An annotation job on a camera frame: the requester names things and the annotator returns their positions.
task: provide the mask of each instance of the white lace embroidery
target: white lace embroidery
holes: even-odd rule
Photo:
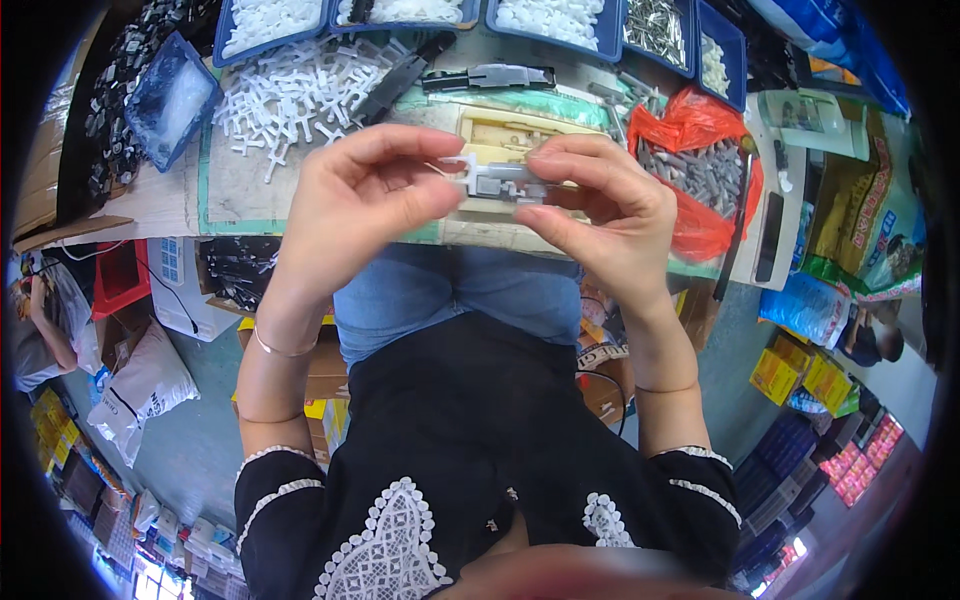
[[[313,464],[315,464],[315,465],[317,464],[317,459],[316,459],[316,457],[310,456],[309,454],[307,454],[307,453],[304,452],[303,450],[297,450],[296,448],[292,448],[292,447],[290,447],[289,445],[272,445],[272,446],[270,446],[269,448],[263,448],[263,449],[260,450],[259,452],[254,452],[254,454],[251,454],[251,455],[248,456],[246,459],[244,459],[244,462],[243,462],[243,463],[240,463],[240,470],[237,471],[236,481],[239,481],[239,480],[240,480],[240,473],[243,472],[243,467],[245,467],[246,465],[249,465],[250,463],[252,463],[253,461],[255,461],[256,459],[258,459],[258,458],[260,458],[260,457],[266,456],[266,455],[270,454],[271,452],[279,452],[280,450],[283,450],[283,451],[285,451],[285,452],[293,452],[294,454],[296,454],[296,455],[298,455],[298,456],[302,456],[303,458],[307,459],[308,461],[312,462]]]
[[[616,510],[616,503],[605,493],[592,492],[587,496],[587,506],[584,507],[584,527],[597,537],[596,545],[598,546],[637,547],[631,540],[626,525],[620,520],[620,511]]]
[[[698,445],[685,445],[683,447],[673,448],[672,450],[664,450],[657,456],[660,456],[661,454],[666,454],[667,452],[682,452],[683,454],[687,454],[689,456],[699,456],[700,458],[712,458],[713,460],[720,461],[721,463],[726,465],[728,469],[733,470],[733,465],[731,465],[730,462],[727,461],[727,459],[725,459],[724,457],[720,456],[719,454],[717,454],[712,450],[701,448]]]
[[[297,481],[291,481],[290,483],[283,484],[276,489],[276,492],[268,493],[257,500],[256,506],[253,507],[253,512],[250,513],[250,518],[247,519],[247,522],[243,526],[243,533],[240,534],[239,538],[237,538],[237,556],[240,555],[240,549],[243,546],[244,540],[247,538],[247,534],[250,532],[250,526],[253,523],[253,520],[256,518],[257,514],[263,510],[263,507],[267,506],[282,495],[286,495],[290,492],[305,490],[306,488],[322,488],[323,486],[324,482],[317,479],[298,479]]]
[[[731,504],[731,503],[728,502],[727,500],[724,500],[724,499],[720,496],[719,493],[714,492],[714,491],[711,490],[710,488],[707,488],[707,487],[705,487],[705,486],[702,486],[702,485],[700,485],[700,484],[698,484],[698,483],[690,483],[689,481],[686,481],[685,479],[671,479],[671,480],[670,480],[670,485],[680,486],[681,488],[687,488],[688,490],[693,490],[694,492],[699,492],[699,493],[703,494],[704,496],[708,496],[708,497],[710,497],[710,498],[713,498],[714,500],[716,500],[717,502],[720,503],[720,506],[722,506],[722,507],[724,507],[725,509],[727,509],[727,512],[730,513],[730,514],[733,516],[733,519],[736,520],[736,526],[737,526],[737,528],[739,528],[739,527],[740,527],[740,524],[743,522],[743,521],[740,519],[740,514],[739,514],[739,513],[736,511],[736,509],[733,507],[733,504]]]
[[[436,523],[410,477],[390,484],[368,510],[367,528],[324,565],[314,600],[415,600],[453,583],[427,544]]]

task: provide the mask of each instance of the person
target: person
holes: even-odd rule
[[[462,191],[437,170],[462,166],[438,158],[463,145],[380,125],[300,168],[237,380],[237,552],[252,595],[639,597],[676,591],[665,572],[681,588],[722,582],[741,518],[666,288],[675,196],[606,136],[558,135],[527,164],[577,183],[547,202],[591,224],[553,205],[514,218],[576,263],[388,244],[457,207]],[[577,263],[622,310],[639,452],[575,384]],[[351,421],[324,473],[303,396],[331,297]]]
[[[840,351],[861,367],[872,367],[881,360],[892,363],[903,355],[903,332],[896,327],[884,327],[878,340],[873,328],[874,317],[865,308],[857,308],[850,317],[840,339]]]
[[[37,275],[10,286],[16,308],[13,381],[25,393],[77,369],[72,343],[90,318],[90,306],[70,272],[45,256],[37,262],[41,265]]]

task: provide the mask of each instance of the woman's right hand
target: woman's right hand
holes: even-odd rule
[[[666,295],[666,263],[677,197],[629,154],[600,134],[551,137],[527,155],[527,166],[554,188],[549,204],[583,210],[592,225],[550,205],[525,205],[514,218],[566,252],[604,292],[637,313]]]

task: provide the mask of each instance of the thin gold bangle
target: thin gold bangle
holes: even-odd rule
[[[256,342],[260,345],[261,348],[263,348],[264,352],[268,354],[276,354],[277,356],[282,356],[284,358],[297,358],[299,356],[303,356],[304,354],[307,354],[311,350],[313,350],[313,348],[317,345],[317,340],[314,340],[313,344],[310,345],[310,348],[307,348],[306,350],[302,350],[300,352],[296,352],[294,354],[286,354],[276,348],[271,348],[263,343],[263,340],[260,339],[260,334],[257,333],[256,331],[256,323],[253,324],[253,337],[256,338]]]

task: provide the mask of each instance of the blue floor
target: blue floor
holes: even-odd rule
[[[773,422],[779,408],[749,383],[750,373],[773,333],[756,322],[760,290],[731,284],[707,347],[699,355],[704,415],[714,449],[739,463]],[[157,499],[192,523],[197,516],[235,528],[233,483],[243,461],[230,396],[240,367],[236,333],[228,329],[210,344],[168,330],[202,397],[147,421],[133,469],[115,448],[86,425],[90,411],[86,373],[63,380],[80,411],[82,427],[128,486],[149,488]],[[636,417],[624,439],[636,443]]]

